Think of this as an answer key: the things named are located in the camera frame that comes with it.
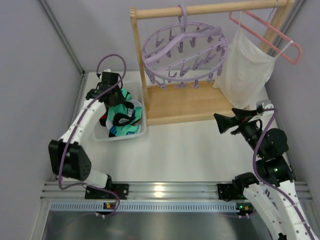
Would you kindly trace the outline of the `black sport sock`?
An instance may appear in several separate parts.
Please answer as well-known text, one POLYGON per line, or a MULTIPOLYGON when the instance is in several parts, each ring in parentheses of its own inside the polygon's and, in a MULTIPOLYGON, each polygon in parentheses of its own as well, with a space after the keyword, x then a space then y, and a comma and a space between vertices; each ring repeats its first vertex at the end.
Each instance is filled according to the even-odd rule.
POLYGON ((126 126, 132 125, 138 122, 136 116, 135 105, 130 101, 125 101, 113 108, 114 117, 112 119, 112 124, 114 126, 126 126))

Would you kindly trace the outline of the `red yellow argyle sock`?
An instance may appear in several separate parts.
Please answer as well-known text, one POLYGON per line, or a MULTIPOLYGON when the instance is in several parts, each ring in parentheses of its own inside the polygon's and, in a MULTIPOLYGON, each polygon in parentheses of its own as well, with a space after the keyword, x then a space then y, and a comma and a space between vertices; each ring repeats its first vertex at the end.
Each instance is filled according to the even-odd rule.
POLYGON ((99 123, 101 126, 106 127, 106 121, 107 121, 107 115, 104 114, 100 119, 99 119, 99 123))

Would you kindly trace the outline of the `purple round clip hanger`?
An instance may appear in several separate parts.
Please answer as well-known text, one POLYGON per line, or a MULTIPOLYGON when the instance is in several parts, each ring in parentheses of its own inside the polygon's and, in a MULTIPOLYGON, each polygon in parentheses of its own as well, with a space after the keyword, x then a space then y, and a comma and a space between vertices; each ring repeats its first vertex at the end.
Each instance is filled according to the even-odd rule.
POLYGON ((144 71, 153 85, 168 84, 198 88, 201 79, 213 80, 222 72, 228 53, 228 40, 220 26, 188 20, 187 9, 179 5, 178 22, 158 29, 141 50, 144 71))

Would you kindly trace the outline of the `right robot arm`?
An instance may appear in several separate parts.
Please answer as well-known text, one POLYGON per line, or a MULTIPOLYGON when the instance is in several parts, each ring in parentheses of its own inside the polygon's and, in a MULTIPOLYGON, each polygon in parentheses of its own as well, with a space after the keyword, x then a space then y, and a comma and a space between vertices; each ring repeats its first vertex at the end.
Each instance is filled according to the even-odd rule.
POLYGON ((316 240, 297 196, 290 166, 284 159, 288 151, 285 132, 271 128, 276 108, 255 110, 233 108, 233 117, 215 113, 221 134, 235 128, 232 135, 241 134, 253 150, 252 172, 237 175, 232 185, 254 207, 268 228, 273 240, 316 240))

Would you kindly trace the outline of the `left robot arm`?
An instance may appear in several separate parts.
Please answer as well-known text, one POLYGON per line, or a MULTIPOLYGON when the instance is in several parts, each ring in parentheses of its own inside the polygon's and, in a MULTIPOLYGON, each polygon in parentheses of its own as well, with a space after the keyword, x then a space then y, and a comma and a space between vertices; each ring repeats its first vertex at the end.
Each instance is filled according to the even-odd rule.
POLYGON ((84 146, 107 107, 124 99, 119 88, 123 77, 110 71, 103 71, 98 76, 100 82, 86 94, 83 105, 68 130, 58 140, 51 140, 48 145, 51 169, 57 175, 61 190, 76 185, 90 185, 91 188, 108 192, 113 185, 110 175, 92 167, 84 146))

